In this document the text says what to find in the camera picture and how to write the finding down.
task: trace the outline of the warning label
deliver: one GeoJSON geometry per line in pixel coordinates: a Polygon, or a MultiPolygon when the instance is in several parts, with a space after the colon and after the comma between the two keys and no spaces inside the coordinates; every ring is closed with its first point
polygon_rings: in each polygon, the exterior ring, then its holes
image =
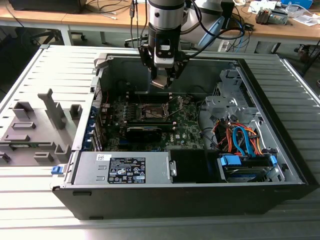
{"type": "Polygon", "coordinates": [[[110,184],[145,184],[146,158],[110,158],[108,182],[110,184]]]}

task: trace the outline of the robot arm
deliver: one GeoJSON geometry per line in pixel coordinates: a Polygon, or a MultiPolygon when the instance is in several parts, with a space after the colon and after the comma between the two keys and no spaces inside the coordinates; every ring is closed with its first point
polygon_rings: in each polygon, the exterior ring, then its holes
{"type": "MultiPolygon", "coordinates": [[[[220,1],[197,0],[202,22],[213,34],[220,31],[224,21],[220,1]]],[[[212,36],[199,26],[194,6],[186,15],[185,0],[149,0],[149,4],[148,42],[140,45],[138,50],[142,63],[151,72],[151,84],[167,88],[174,79],[179,78],[189,60],[180,50],[180,37],[201,46],[212,36]],[[159,70],[164,70],[166,76],[158,74],[159,70]]]]}

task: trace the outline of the paper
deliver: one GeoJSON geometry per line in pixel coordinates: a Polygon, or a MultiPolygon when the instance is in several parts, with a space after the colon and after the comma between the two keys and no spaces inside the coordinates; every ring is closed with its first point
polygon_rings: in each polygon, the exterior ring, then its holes
{"type": "Polygon", "coordinates": [[[250,2],[250,6],[248,8],[248,13],[258,14],[260,8],[271,9],[274,10],[276,7],[276,1],[252,1],[250,2]]]}
{"type": "Polygon", "coordinates": [[[312,16],[308,16],[308,15],[298,16],[293,18],[293,20],[296,20],[297,22],[307,25],[309,27],[318,24],[317,18],[313,18],[312,16]]]}

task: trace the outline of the metal work table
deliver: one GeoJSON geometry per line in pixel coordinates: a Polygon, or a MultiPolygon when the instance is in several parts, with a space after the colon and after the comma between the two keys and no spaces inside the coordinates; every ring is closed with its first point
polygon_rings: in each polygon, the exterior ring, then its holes
{"type": "MultiPolygon", "coordinates": [[[[16,101],[44,108],[37,93],[52,88],[62,108],[86,101],[96,75],[97,53],[109,47],[45,46],[39,49],[0,103],[0,136],[11,123],[16,101]]],[[[135,49],[120,48],[138,54],[135,49]]],[[[232,58],[240,53],[215,53],[232,58]]],[[[276,55],[241,54],[320,181],[320,99],[291,65],[276,55]]],[[[0,167],[0,229],[11,239],[319,239],[320,190],[286,201],[264,215],[81,221],[51,192],[51,167],[0,167]]]]}

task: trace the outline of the blue connector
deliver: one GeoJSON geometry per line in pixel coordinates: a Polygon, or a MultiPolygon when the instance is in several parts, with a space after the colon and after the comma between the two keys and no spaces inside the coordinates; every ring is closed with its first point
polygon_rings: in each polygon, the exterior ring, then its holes
{"type": "Polygon", "coordinates": [[[64,167],[63,166],[53,166],[51,169],[52,175],[61,175],[64,174],[64,167]]]}
{"type": "Polygon", "coordinates": [[[246,150],[248,152],[249,155],[251,155],[252,157],[256,157],[255,152],[253,151],[252,147],[250,146],[250,140],[249,140],[249,136],[247,131],[242,127],[242,126],[237,126],[233,129],[233,133],[232,133],[232,138],[233,138],[233,144],[236,147],[236,149],[238,149],[242,156],[245,156],[245,151],[242,150],[242,148],[238,145],[237,143],[237,131],[241,130],[243,132],[244,135],[244,141],[245,141],[245,146],[246,146],[246,150]]]}
{"type": "Polygon", "coordinates": [[[278,163],[278,161],[277,161],[277,158],[275,157],[275,156],[270,156],[270,160],[271,160],[271,162],[272,162],[272,164],[273,164],[273,166],[274,165],[276,165],[277,163],[278,163]]]}
{"type": "Polygon", "coordinates": [[[226,165],[241,165],[241,160],[239,156],[236,155],[224,155],[220,158],[222,166],[226,165]]]}

